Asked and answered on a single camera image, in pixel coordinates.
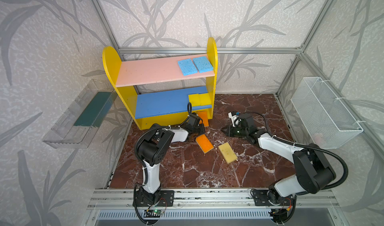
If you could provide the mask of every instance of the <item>white wire basket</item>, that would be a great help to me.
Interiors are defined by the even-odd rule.
[[[303,78],[291,98],[314,143],[338,148],[363,131],[340,98],[319,77]]]

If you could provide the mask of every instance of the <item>brown marble surface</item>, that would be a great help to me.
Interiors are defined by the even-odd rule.
[[[291,134],[272,94],[216,94],[214,117],[206,127],[206,136],[214,149],[206,154],[193,142],[172,143],[161,162],[160,181],[163,188],[253,187],[264,188],[293,175],[295,169],[285,158],[251,145],[246,140],[226,137],[221,128],[230,124],[228,112],[256,111],[266,115],[271,132],[292,140]],[[255,115],[258,127],[264,127],[261,116]],[[141,164],[135,158],[133,146],[142,131],[135,123],[114,172],[111,188],[133,188],[142,183]],[[217,148],[229,142],[238,161],[227,164]]]

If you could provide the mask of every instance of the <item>clear plastic tray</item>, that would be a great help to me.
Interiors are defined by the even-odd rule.
[[[100,91],[111,92],[111,94],[108,96],[103,107],[96,111],[97,116],[91,119],[87,126],[74,126],[84,109]],[[109,82],[91,80],[51,130],[44,136],[43,142],[54,148],[87,148],[99,129],[100,122],[103,121],[116,97],[117,93]]]

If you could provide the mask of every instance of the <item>robotic arm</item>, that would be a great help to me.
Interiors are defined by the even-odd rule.
[[[266,131],[256,127],[252,113],[259,114],[264,118]],[[348,167],[341,157],[321,149],[313,143],[301,145],[272,135],[266,123],[266,118],[262,114],[257,112],[247,112],[243,114],[230,112],[228,116],[232,120],[232,124],[222,128],[222,132],[227,136],[245,139],[253,145],[258,144],[259,147],[272,151],[295,165],[295,175],[272,184],[269,190],[251,190],[251,195],[257,206],[281,205],[284,198],[289,195],[315,194],[319,190],[338,186],[347,178]],[[192,134],[204,134],[204,125],[199,124],[200,121],[201,118],[189,111],[188,118],[179,127],[172,128],[154,124],[137,141],[135,145],[135,155],[143,165],[144,183],[143,185],[135,185],[134,206],[137,216],[143,223],[151,225],[148,224],[148,221],[141,218],[137,206],[151,207],[152,205],[158,204],[161,199],[164,199],[167,193],[173,195],[173,191],[166,192],[160,190],[161,184],[159,180],[160,162],[163,160],[170,143],[184,142]],[[343,176],[333,184],[329,183],[336,179],[336,174],[324,153],[339,160],[344,169]],[[288,221],[293,215],[295,202],[296,196],[293,210],[289,216],[286,214],[285,220],[282,221],[283,223]]]
[[[324,153],[318,151],[321,150],[319,146],[311,143],[308,146],[303,145],[305,148],[301,148],[295,146],[296,143],[288,144],[288,141],[271,135],[267,125],[267,131],[258,130],[251,113],[253,112],[228,113],[232,125],[222,128],[222,132],[230,137],[246,139],[251,144],[258,142],[259,147],[272,151],[295,165],[295,175],[270,186],[272,193],[269,194],[269,200],[272,203],[276,203],[279,198],[300,192],[315,194],[336,179],[336,173]]]

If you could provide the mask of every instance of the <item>blue shelf board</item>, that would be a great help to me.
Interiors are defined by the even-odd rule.
[[[207,93],[205,86],[184,88],[171,91],[139,94],[137,96],[135,118],[149,118],[154,116],[187,112],[188,95]],[[212,105],[192,107],[192,110],[212,108]]]

